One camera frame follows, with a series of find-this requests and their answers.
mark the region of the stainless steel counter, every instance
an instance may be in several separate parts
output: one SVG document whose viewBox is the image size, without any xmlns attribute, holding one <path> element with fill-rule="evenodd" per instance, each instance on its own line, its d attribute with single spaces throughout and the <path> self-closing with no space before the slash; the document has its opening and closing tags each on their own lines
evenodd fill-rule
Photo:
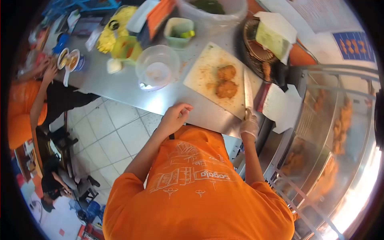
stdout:
<svg viewBox="0 0 384 240">
<path fill-rule="evenodd" d="M 86 38 L 71 37 L 69 44 L 67 44 L 68 48 L 70 50 L 79 49 L 86 59 L 86 65 L 81 72 L 70 74 L 69 84 L 87 92 L 161 115 L 164 115 L 168 107 L 173 104 L 186 102 L 195 107 L 190 113 L 188 123 L 239 137 L 238 129 L 241 123 L 239 118 L 183 85 L 184 78 L 209 41 L 216 43 L 238 58 L 234 42 L 236 40 L 235 32 L 236 29 L 234 28 L 219 35 L 207 36 L 209 33 L 197 31 L 196 36 L 191 39 L 185 50 L 176 51 L 180 57 L 181 66 L 184 65 L 180 70 L 179 80 L 163 89 L 149 93 L 139 88 L 134 66 L 124 64 L 120 72 L 108 74 L 106 62 L 111 58 L 111 55 L 103 54 L 97 49 L 88 52 L 85 48 Z M 157 44 L 167 45 L 165 38 L 162 37 L 162 32 L 154 41 L 154 45 Z M 62 81 L 63 77 L 64 71 L 61 70 L 58 79 Z M 260 114 L 260 118 L 260 124 L 262 124 L 264 119 L 262 114 Z"/>
</svg>

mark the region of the cutting board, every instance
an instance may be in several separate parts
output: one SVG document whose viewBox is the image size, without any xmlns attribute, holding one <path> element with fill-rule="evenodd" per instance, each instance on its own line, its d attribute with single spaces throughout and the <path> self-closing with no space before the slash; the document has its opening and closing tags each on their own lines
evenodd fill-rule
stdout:
<svg viewBox="0 0 384 240">
<path fill-rule="evenodd" d="M 237 93 L 232 98 L 218 98 L 216 96 L 216 87 L 220 80 L 217 77 L 217 70 L 227 65 L 233 65 L 236 69 L 236 75 L 232 81 L 238 85 Z M 255 97 L 263 80 L 249 70 L 239 59 L 213 42 L 209 42 L 186 76 L 184 85 L 200 93 L 236 117 L 243 119 L 245 116 L 244 68 L 248 72 L 252 85 L 252 94 Z"/>
</svg>

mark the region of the knife blade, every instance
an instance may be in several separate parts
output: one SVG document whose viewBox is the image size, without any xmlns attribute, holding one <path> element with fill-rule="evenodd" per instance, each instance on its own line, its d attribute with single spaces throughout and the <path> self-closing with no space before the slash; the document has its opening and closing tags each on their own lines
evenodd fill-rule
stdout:
<svg viewBox="0 0 384 240">
<path fill-rule="evenodd" d="M 246 67 L 244 67 L 244 97 L 245 97 L 245 119 L 249 119 L 253 112 L 253 95 L 252 95 L 252 86 L 249 80 Z"/>
</svg>

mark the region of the white printed graphic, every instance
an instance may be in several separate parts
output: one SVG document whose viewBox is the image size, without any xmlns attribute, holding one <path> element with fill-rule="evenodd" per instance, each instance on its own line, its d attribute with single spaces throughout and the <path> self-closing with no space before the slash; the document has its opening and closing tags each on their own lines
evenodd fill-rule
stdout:
<svg viewBox="0 0 384 240">
<path fill-rule="evenodd" d="M 195 146 L 187 142 L 180 141 L 176 145 L 175 150 L 169 153 L 167 157 L 170 165 L 173 165 L 189 163 L 190 160 L 196 160 L 197 155 L 199 155 L 199 150 Z"/>
<path fill-rule="evenodd" d="M 212 164 L 222 164 L 225 162 L 220 154 L 217 155 L 217 158 L 212 156 L 208 157 L 209 160 L 203 159 L 202 157 L 204 157 L 204 155 L 210 154 L 205 151 L 199 150 L 198 148 L 187 142 L 180 141 L 176 145 L 175 150 L 167 154 L 169 166 L 165 167 L 164 169 L 174 164 L 192 163 L 194 165 L 207 166 L 207 162 L 210 162 Z"/>
<path fill-rule="evenodd" d="M 199 194 L 200 197 L 201 197 L 201 195 L 203 195 L 204 192 L 205 192 L 205 191 L 203 191 L 203 190 L 196 190 L 196 191 L 195 191 L 195 193 Z"/>
<path fill-rule="evenodd" d="M 215 188 L 216 181 L 236 182 L 238 177 L 236 177 L 236 172 L 232 171 L 228 173 L 216 172 L 208 169 L 195 171 L 195 167 L 180 167 L 169 173 L 155 175 L 153 180 L 151 180 L 149 192 L 155 192 L 174 184 L 187 185 L 195 182 L 196 180 L 209 180 L 213 183 Z"/>
<path fill-rule="evenodd" d="M 163 191 L 165 191 L 166 193 L 168 193 L 169 195 L 169 199 L 170 199 L 170 196 L 172 193 L 176 192 L 178 189 L 177 188 L 168 188 L 168 189 L 163 189 Z"/>
<path fill-rule="evenodd" d="M 214 185 L 214 190 L 216 191 L 216 188 L 215 188 L 215 182 L 216 181 L 215 180 L 211 180 L 210 182 Z"/>
</svg>

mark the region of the white tiled floor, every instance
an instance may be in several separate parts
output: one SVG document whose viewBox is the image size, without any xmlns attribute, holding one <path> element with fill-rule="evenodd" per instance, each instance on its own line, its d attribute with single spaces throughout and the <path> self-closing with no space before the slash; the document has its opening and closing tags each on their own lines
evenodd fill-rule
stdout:
<svg viewBox="0 0 384 240">
<path fill-rule="evenodd" d="M 92 176 L 100 183 L 96 201 L 105 204 L 118 178 L 155 131 L 162 116 L 104 97 L 68 111 L 68 131 L 79 142 L 73 147 L 77 177 Z M 224 137 L 227 148 L 236 139 Z"/>
</svg>

